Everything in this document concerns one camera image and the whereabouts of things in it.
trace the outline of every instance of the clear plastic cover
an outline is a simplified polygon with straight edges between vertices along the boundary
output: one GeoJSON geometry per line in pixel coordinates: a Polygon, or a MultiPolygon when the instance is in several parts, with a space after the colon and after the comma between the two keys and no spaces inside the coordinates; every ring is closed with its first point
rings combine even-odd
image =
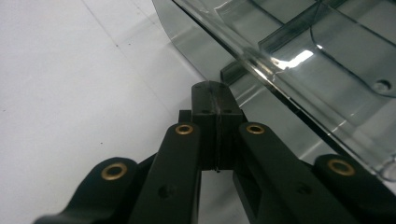
{"type": "Polygon", "coordinates": [[[396,176],[386,170],[396,152],[393,1],[174,2],[339,145],[396,176]]]}

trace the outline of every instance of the black mechanical arm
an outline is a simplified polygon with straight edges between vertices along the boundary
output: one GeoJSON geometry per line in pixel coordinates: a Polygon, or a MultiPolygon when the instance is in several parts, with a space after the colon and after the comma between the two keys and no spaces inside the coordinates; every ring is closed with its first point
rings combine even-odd
{"type": "Polygon", "coordinates": [[[58,215],[35,224],[197,223],[203,170],[234,170],[250,223],[396,223],[396,200],[349,157],[300,161],[267,126],[248,122],[229,88],[192,87],[156,155],[95,166],[58,215]]]}

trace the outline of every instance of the gray floor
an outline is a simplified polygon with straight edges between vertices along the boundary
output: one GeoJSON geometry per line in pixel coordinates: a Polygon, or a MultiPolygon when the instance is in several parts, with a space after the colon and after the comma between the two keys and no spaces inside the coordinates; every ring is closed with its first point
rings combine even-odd
{"type": "MultiPolygon", "coordinates": [[[[149,0],[0,2],[0,223],[61,211],[100,161],[155,153],[203,80],[149,0]]],[[[231,173],[200,223],[246,223],[231,173]]]]}

